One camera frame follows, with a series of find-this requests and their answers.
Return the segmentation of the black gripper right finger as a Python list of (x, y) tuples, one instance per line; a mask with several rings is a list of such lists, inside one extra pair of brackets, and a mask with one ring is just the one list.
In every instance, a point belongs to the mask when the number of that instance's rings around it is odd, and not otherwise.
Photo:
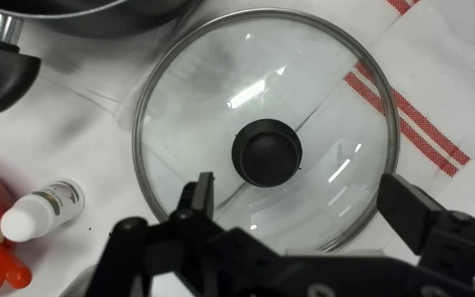
[(443, 206), (404, 176), (384, 173), (377, 187), (377, 210), (402, 242), (414, 253), (420, 253)]

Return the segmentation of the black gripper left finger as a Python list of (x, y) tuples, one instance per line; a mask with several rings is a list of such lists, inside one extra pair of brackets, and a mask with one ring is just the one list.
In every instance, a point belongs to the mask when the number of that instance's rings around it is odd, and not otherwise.
[(198, 210), (206, 217), (214, 212), (214, 174), (202, 171), (196, 181), (188, 181), (183, 186), (178, 210)]

